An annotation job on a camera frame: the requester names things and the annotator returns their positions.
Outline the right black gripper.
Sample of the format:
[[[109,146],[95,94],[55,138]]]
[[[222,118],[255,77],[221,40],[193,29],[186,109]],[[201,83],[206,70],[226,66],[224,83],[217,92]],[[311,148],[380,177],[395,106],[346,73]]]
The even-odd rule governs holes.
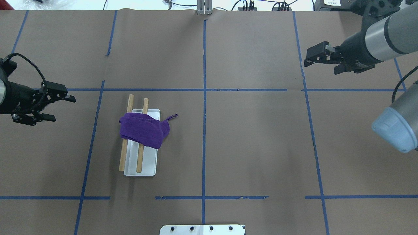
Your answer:
[[[365,32],[358,32],[348,37],[340,46],[330,46],[328,41],[323,41],[307,49],[304,67],[313,64],[339,64],[333,69],[333,74],[345,72],[362,73],[375,68],[381,63],[368,51],[365,43]]]

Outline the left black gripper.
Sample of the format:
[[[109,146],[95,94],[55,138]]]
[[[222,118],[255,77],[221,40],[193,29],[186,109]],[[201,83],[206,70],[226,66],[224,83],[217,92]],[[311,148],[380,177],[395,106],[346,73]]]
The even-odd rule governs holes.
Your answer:
[[[55,122],[54,115],[41,114],[47,103],[65,100],[75,103],[65,85],[42,82],[39,90],[15,82],[3,81],[3,113],[10,114],[13,122],[35,126],[38,122]]]

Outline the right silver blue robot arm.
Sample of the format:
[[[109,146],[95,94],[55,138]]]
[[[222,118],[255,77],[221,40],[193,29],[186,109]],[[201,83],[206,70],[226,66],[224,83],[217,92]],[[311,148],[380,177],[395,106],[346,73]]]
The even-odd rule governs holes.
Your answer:
[[[361,30],[341,45],[332,47],[323,41],[307,49],[303,65],[335,64],[333,73],[363,73],[379,63],[396,61],[402,55],[416,53],[417,1],[354,0],[350,11],[362,16]],[[414,67],[400,77],[391,95],[391,105],[372,123],[372,130],[401,153],[417,150],[417,82],[403,94],[405,80],[417,71]]]

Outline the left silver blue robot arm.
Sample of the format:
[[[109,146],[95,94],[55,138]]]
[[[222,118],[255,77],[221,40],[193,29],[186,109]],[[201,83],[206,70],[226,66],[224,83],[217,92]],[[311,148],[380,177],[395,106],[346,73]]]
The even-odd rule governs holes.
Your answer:
[[[2,58],[0,68],[0,111],[1,114],[11,115],[13,122],[28,126],[43,121],[55,122],[54,115],[42,113],[45,107],[60,100],[76,102],[76,98],[68,94],[65,85],[47,81],[37,67],[35,69],[42,79],[39,89],[9,80],[17,68],[17,63],[10,58]]]

